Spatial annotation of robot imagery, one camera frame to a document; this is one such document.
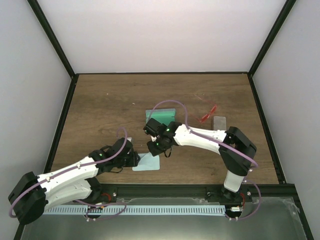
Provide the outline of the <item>blue-grey glasses case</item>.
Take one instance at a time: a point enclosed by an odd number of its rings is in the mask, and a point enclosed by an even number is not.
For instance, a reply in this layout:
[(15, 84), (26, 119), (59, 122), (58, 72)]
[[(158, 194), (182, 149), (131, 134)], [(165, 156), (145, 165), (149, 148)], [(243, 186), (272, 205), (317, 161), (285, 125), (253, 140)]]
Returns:
[(227, 120), (225, 116), (215, 115), (212, 120), (212, 126), (214, 131), (226, 131), (227, 130)]

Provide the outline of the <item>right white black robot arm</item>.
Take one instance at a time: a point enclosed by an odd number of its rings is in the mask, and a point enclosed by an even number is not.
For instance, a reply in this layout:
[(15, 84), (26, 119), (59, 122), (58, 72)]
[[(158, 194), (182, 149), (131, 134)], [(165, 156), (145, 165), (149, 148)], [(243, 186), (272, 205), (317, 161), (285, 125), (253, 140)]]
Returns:
[(151, 137), (147, 147), (154, 157), (174, 146), (195, 147), (220, 155), (227, 173), (219, 195), (229, 202), (241, 198), (240, 188), (245, 177), (258, 166), (254, 161), (257, 147), (234, 126), (228, 130), (207, 130), (177, 121), (165, 125), (151, 118), (143, 131)]

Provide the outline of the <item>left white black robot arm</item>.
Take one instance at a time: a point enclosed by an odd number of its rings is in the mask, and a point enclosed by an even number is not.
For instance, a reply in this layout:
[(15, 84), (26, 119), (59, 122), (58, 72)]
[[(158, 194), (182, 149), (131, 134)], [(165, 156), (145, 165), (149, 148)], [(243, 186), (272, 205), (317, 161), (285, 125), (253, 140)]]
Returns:
[(140, 159), (131, 139), (122, 137), (59, 170), (40, 175), (27, 172), (8, 196), (9, 216), (27, 225), (45, 211), (68, 202), (97, 202), (102, 196), (97, 176), (114, 168), (122, 171), (136, 167)]

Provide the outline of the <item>light blue cloth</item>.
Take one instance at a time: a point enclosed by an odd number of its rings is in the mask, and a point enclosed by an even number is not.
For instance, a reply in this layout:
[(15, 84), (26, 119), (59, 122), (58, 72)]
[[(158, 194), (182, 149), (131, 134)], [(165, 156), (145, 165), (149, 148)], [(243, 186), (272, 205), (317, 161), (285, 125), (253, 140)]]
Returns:
[(134, 172), (158, 171), (160, 169), (160, 157), (152, 156), (150, 152), (139, 153), (140, 161), (137, 166), (132, 167)]

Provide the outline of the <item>green glasses case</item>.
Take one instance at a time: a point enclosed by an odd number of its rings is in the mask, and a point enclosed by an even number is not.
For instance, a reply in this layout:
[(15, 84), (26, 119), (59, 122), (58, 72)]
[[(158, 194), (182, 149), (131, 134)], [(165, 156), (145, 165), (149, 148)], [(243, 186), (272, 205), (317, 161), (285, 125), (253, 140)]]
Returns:
[(161, 124), (169, 125), (170, 122), (175, 121), (176, 109), (175, 108), (163, 108), (155, 109), (152, 112), (151, 118), (155, 119)]

